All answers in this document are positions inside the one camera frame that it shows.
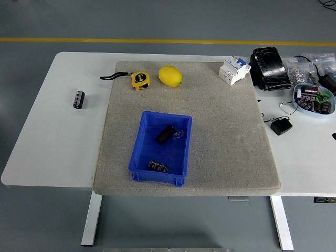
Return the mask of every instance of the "black cable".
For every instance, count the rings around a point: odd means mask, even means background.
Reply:
[[[287,118],[287,119],[288,119],[288,121],[289,121],[289,117],[287,117],[287,116],[284,116],[284,117],[272,118],[272,119],[270,119],[270,120],[267,120],[267,121],[264,121],[264,122],[273,122],[273,121],[275,121],[275,120],[278,120],[278,119],[280,119],[280,118]]]
[[[289,103],[296,103],[296,108],[295,108],[295,110],[292,112],[292,113],[289,113],[289,115],[292,115],[292,114],[294,114],[295,113],[295,111],[298,109],[298,107],[299,107],[299,105],[298,105],[298,103],[296,102],[296,101],[289,101],[289,102],[283,102],[283,103],[281,103],[280,104],[280,106],[281,105],[285,105],[285,104],[289,104]]]
[[[307,57],[305,57],[305,56],[301,56],[301,55],[296,55],[296,56],[294,56],[294,57],[301,57],[301,58],[304,58],[304,59],[306,59],[307,61],[309,61],[309,62],[311,62]],[[314,64],[314,63],[312,63],[314,66],[315,66],[315,68],[316,68],[316,72],[317,72],[317,76],[319,77],[319,78],[321,78],[322,76],[320,75],[320,73],[319,73],[319,70],[317,69],[317,66]]]
[[[324,8],[330,9],[334,12],[336,12],[336,9],[330,8],[330,6],[334,6],[336,4],[336,1],[326,1],[326,2],[321,2],[321,0],[319,0],[319,2],[322,4],[322,6]]]
[[[131,74],[132,74],[132,72],[116,72],[116,73],[112,74],[111,76],[101,76],[100,79],[101,80],[114,80],[117,77],[130,76]]]

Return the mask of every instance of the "power adapter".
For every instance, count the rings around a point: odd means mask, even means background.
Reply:
[[[320,77],[319,83],[323,87],[329,89],[334,94],[334,96],[336,95],[336,82],[329,75],[323,75]]]
[[[289,131],[293,125],[289,122],[287,118],[282,118],[275,120],[271,123],[271,129],[277,134],[281,135]]]

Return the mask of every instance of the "tape measure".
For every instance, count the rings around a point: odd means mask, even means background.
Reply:
[[[132,73],[132,86],[135,90],[145,89],[150,84],[149,74],[146,72]]]

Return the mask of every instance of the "capacitor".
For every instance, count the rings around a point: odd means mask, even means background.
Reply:
[[[168,166],[164,165],[164,164],[161,164],[157,161],[151,160],[148,164],[148,170],[155,171],[155,172],[167,173],[168,172]]]
[[[83,91],[77,91],[73,107],[75,109],[81,109],[84,102],[85,93]]]
[[[306,109],[306,110],[311,110],[311,105],[308,104],[306,101],[304,100],[298,100],[297,101],[297,104],[302,107],[303,109]]]
[[[314,101],[311,104],[311,111],[320,114],[321,113],[321,104],[318,101]]]
[[[158,144],[165,143],[169,138],[171,138],[174,133],[176,132],[174,126],[169,124],[166,128],[164,128],[163,131],[161,131],[156,137],[155,140],[158,142]]]
[[[317,87],[302,87],[301,91],[302,93],[313,93],[315,95],[317,95],[319,92]]]
[[[322,114],[330,114],[330,110],[331,110],[331,103],[330,102],[325,102],[324,104],[322,104],[322,106],[321,106],[321,113]]]

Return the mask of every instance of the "plastic bag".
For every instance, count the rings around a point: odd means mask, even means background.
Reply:
[[[313,63],[302,57],[290,57],[287,59],[287,74],[293,86],[301,83],[313,84],[309,73],[317,76]]]
[[[307,57],[314,63],[319,71],[319,75],[335,76],[336,78],[336,58],[335,54],[309,54],[304,53],[303,56]]]

